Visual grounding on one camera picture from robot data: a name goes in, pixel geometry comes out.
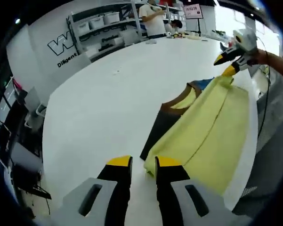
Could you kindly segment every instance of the white t-shirt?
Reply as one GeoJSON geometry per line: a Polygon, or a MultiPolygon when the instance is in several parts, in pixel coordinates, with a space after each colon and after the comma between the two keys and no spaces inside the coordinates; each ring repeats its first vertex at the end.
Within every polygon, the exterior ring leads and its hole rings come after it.
{"type": "MultiPolygon", "coordinates": [[[[139,8],[139,17],[143,16],[150,16],[155,13],[154,10],[151,9],[151,7],[156,11],[161,9],[158,6],[153,6],[150,4],[145,4],[142,7],[139,8]]],[[[163,16],[156,16],[153,20],[150,20],[148,22],[145,22],[146,31],[148,36],[157,35],[157,34],[165,34],[165,27],[163,22],[163,16]]]]}

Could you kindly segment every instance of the black pants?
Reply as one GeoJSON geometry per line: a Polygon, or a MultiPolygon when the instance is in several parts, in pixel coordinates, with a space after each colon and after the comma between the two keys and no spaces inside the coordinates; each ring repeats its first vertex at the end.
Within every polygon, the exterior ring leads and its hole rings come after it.
{"type": "Polygon", "coordinates": [[[166,37],[166,34],[156,34],[156,35],[151,35],[148,38],[149,39],[158,39],[158,38],[162,38],[162,37],[166,37]]]}

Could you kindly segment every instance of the blue fabric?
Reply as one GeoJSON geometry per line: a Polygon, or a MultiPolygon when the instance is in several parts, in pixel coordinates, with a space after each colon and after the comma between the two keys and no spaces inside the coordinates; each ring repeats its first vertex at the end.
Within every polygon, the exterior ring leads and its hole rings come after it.
{"type": "Polygon", "coordinates": [[[200,90],[204,90],[213,79],[214,78],[203,79],[203,80],[199,80],[199,81],[194,81],[194,83],[196,84],[197,87],[200,88],[200,90]]]}

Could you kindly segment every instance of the person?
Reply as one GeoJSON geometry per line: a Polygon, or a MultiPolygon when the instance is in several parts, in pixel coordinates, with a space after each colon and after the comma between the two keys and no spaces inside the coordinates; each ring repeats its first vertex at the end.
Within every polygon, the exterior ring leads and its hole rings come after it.
{"type": "Polygon", "coordinates": [[[157,5],[158,3],[159,0],[149,0],[139,8],[139,17],[142,18],[150,39],[163,37],[166,33],[163,22],[165,11],[157,5]]]}
{"type": "Polygon", "coordinates": [[[165,25],[166,32],[170,32],[171,34],[178,32],[180,28],[182,28],[182,22],[179,20],[173,20],[170,24],[165,25]]]}
{"type": "Polygon", "coordinates": [[[254,64],[269,65],[283,76],[283,57],[259,49],[253,55],[254,64]]]}

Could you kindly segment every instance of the desk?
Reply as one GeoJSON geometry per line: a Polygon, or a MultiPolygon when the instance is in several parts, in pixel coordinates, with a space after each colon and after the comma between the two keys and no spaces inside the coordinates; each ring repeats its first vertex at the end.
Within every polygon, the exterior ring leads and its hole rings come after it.
{"type": "MultiPolygon", "coordinates": [[[[213,66],[219,42],[157,39],[121,49],[82,69],[50,97],[43,130],[43,159],[49,192],[57,206],[111,158],[133,156],[131,200],[126,225],[162,225],[155,180],[139,155],[161,103],[177,97],[186,83],[220,75],[230,63],[213,66]]],[[[248,70],[235,85],[250,98],[249,130],[240,162],[223,197],[232,210],[248,181],[258,135],[257,107],[248,70]]]]}

